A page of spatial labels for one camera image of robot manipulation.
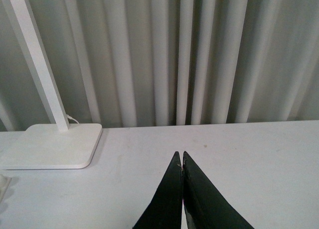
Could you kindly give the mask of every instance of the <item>white object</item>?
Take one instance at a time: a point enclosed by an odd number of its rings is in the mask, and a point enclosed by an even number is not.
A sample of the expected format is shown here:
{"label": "white object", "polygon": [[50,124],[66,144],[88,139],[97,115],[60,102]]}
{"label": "white object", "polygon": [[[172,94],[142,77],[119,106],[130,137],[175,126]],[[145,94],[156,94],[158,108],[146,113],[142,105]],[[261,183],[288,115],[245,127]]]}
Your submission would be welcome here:
{"label": "white object", "polygon": [[59,131],[67,131],[70,125],[29,1],[2,0],[2,3],[48,116],[53,114]]}
{"label": "white object", "polygon": [[186,150],[254,228],[317,229],[318,132],[317,120],[104,129],[83,170],[6,171],[17,183],[1,228],[132,228]]}
{"label": "white object", "polygon": [[102,127],[71,124],[60,132],[56,124],[35,124],[0,157],[0,169],[73,169],[91,162]]}
{"label": "white object", "polygon": [[4,175],[0,174],[0,203],[4,197],[6,189],[10,184],[11,178],[7,178]]}

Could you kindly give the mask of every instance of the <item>lamp base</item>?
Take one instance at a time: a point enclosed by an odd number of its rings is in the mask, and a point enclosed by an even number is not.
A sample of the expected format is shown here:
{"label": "lamp base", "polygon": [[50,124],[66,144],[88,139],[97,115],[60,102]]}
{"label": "lamp base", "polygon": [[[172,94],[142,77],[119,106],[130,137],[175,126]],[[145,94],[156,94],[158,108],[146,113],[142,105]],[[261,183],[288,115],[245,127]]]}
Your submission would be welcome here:
{"label": "lamp base", "polygon": [[0,157],[0,169],[78,169],[88,166],[102,134],[97,123],[35,124]]}

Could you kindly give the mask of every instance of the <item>white table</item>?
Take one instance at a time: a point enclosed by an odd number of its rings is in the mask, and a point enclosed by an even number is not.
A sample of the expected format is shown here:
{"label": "white table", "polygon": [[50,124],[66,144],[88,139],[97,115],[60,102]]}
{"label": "white table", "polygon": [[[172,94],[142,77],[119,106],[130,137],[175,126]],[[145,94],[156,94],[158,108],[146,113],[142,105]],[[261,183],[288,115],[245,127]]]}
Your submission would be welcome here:
{"label": "white table", "polygon": [[[87,168],[1,170],[13,179],[0,228],[130,229],[184,150],[256,229],[318,228],[318,132],[319,121],[104,129]],[[19,135],[1,133],[0,152]]]}

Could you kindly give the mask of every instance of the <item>table surface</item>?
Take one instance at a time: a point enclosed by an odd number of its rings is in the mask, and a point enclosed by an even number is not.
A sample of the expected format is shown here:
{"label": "table surface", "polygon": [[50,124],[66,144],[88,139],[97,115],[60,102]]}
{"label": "table surface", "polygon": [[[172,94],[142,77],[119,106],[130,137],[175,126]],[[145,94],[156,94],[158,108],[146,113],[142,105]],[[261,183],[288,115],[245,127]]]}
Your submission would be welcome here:
{"label": "table surface", "polygon": [[[318,228],[318,131],[317,120],[104,129],[84,169],[0,170],[12,177],[0,228],[130,229],[175,151],[254,228]],[[0,152],[21,134],[0,133]]]}

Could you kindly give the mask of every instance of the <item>curtain fold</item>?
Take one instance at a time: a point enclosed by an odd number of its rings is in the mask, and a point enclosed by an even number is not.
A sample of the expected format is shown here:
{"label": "curtain fold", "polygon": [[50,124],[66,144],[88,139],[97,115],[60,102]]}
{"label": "curtain fold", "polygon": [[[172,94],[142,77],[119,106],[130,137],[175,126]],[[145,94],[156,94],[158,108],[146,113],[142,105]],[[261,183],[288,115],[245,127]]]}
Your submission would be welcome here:
{"label": "curtain fold", "polygon": [[[26,130],[51,115],[3,1],[0,131]],[[66,113],[81,123],[319,119],[319,0],[29,2]]]}

